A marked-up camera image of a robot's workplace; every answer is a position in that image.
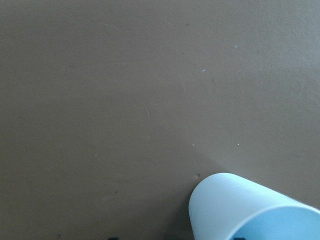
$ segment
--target white cylinder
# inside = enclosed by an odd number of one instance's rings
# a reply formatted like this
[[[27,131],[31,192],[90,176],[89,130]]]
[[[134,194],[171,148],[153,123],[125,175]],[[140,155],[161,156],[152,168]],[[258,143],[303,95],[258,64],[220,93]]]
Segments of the white cylinder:
[[[189,216],[195,240],[320,240],[320,211],[231,173],[194,189]]]

